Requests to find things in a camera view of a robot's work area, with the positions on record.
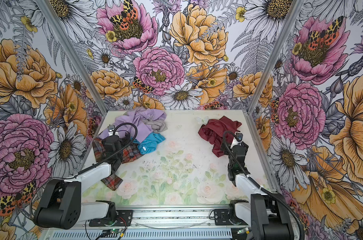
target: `plaid fabric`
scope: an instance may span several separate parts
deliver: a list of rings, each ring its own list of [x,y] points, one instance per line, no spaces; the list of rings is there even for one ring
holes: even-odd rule
[[[122,181],[123,180],[114,173],[102,179],[102,182],[112,191],[115,191],[119,187]]]
[[[123,149],[123,162],[122,163],[133,162],[136,159],[143,156],[140,153],[139,149],[137,148],[137,145],[138,144],[136,144],[136,143],[131,143],[125,149]],[[103,144],[102,144],[102,139],[99,137],[96,137],[92,142],[92,148],[93,148],[93,152],[95,153],[96,162],[100,162],[102,152],[105,150],[103,147]],[[117,175],[115,175],[114,173],[112,173],[108,177],[102,179],[102,182],[109,189],[115,191],[119,187],[121,182],[123,182],[123,180],[121,178],[119,178]]]

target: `metal frame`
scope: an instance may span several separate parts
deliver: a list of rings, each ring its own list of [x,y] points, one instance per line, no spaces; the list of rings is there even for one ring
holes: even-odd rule
[[[72,45],[72,41],[69,38],[67,32],[64,30],[65,27],[60,22],[59,17],[51,6],[49,0],[38,0],[35,1],[41,12],[43,13],[45,19],[48,21],[51,30],[53,30],[55,37],[58,39],[60,44],[63,46],[64,50],[68,54],[71,59],[73,65],[78,70],[80,77],[83,79],[86,87],[88,88],[90,94],[92,95],[95,103],[99,107],[103,116],[107,114],[107,107],[104,104],[104,101],[100,97],[95,85],[93,84],[89,74],[83,65],[77,51]]]
[[[282,49],[283,45],[286,44],[287,36],[290,34],[291,29],[295,26],[295,21],[299,17],[300,10],[304,5],[305,0],[293,0],[291,3],[290,11],[287,14],[287,18],[284,21],[283,27],[279,35],[276,37],[275,45],[272,49],[270,57],[267,61],[267,64],[264,67],[262,72],[260,82],[255,89],[255,93],[251,98],[251,102],[248,105],[247,111],[251,113],[256,106],[256,103],[259,101],[261,93],[263,92],[264,86],[266,85],[270,73],[278,60],[279,52]]]

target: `floral tablecloth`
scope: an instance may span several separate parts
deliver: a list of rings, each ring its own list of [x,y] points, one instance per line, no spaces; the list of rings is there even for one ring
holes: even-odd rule
[[[107,114],[102,130],[124,112]],[[239,121],[249,149],[246,166],[264,186],[267,180],[241,110],[166,111],[168,130],[161,134],[166,140],[155,152],[122,164],[117,175],[123,179],[116,191],[98,182],[82,196],[83,202],[109,200],[116,205],[201,205],[228,204],[232,199],[246,199],[227,177],[228,156],[216,157],[212,145],[198,135],[208,119],[226,116]],[[85,167],[95,162],[93,152]]]

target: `orange peony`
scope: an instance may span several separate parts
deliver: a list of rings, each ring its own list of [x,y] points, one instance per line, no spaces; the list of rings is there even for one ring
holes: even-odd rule
[[[192,81],[198,81],[195,89],[203,89],[203,95],[199,96],[199,98],[201,98],[200,105],[204,105],[215,100],[215,98],[220,95],[219,91],[224,92],[226,88],[225,84],[230,82],[226,68],[222,68],[220,70],[218,70],[218,68],[211,68],[210,70],[208,66],[199,65],[191,67],[186,75],[192,79]]]
[[[356,193],[351,184],[342,181],[346,173],[342,168],[342,162],[338,161],[327,147],[312,146],[308,150],[309,164],[304,172],[310,185],[307,189],[299,185],[300,189],[291,192],[292,196],[305,213],[311,214],[319,221],[326,216],[325,225],[329,228],[335,228],[343,223],[345,218],[350,218],[352,225],[347,229],[347,233],[355,232],[359,228],[358,220],[363,218],[363,203],[353,196]]]
[[[102,99],[109,96],[118,100],[132,93],[130,83],[113,71],[100,70],[92,72],[91,79]],[[92,98],[88,90],[86,94],[88,98]]]
[[[256,87],[259,84],[262,72],[257,72],[256,74],[248,74],[240,78],[240,84],[233,87],[233,96],[241,97],[242,99],[252,96],[255,92]],[[265,85],[263,92],[259,98],[259,103],[266,108],[270,103],[272,98],[272,76],[268,78],[268,82]]]
[[[267,151],[270,148],[272,137],[270,119],[266,117],[256,119],[256,129],[263,143],[264,150]]]
[[[347,117],[342,130],[330,135],[329,142],[342,157],[350,180],[363,185],[363,75],[344,85],[344,105],[336,102],[336,106]]]
[[[216,17],[207,15],[206,10],[199,5],[194,7],[190,4],[187,16],[180,11],[173,16],[169,33],[178,41],[175,43],[176,46],[187,47],[190,63],[213,66],[226,54],[228,32],[224,31],[224,27],[209,37],[197,40],[214,23]]]
[[[52,126],[62,126],[66,131],[69,124],[77,124],[77,129],[86,136],[87,113],[83,101],[75,94],[71,85],[67,84],[65,90],[60,88],[60,97],[50,98],[44,109],[46,123]]]
[[[139,102],[135,102],[133,108],[136,107],[145,107],[151,109],[160,109],[164,110],[163,104],[157,100],[156,98],[150,98],[147,95],[143,95],[143,97],[138,97]]]
[[[39,108],[57,94],[56,72],[38,49],[27,46],[26,65],[18,76],[15,50],[19,47],[10,39],[0,43],[0,104],[15,94],[30,100],[33,108]]]

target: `dark red fabric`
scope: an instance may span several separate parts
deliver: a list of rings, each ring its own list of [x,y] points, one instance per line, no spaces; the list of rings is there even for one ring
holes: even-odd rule
[[[210,119],[208,120],[207,125],[202,125],[199,129],[199,135],[204,140],[213,144],[212,152],[217,156],[221,157],[224,155],[223,151],[220,151],[220,146],[223,142],[223,132],[231,131],[233,133],[237,132],[238,127],[242,125],[241,122],[232,121],[231,119],[223,116],[219,120]],[[226,135],[226,141],[228,144],[231,144],[233,140],[233,136],[230,134]]]

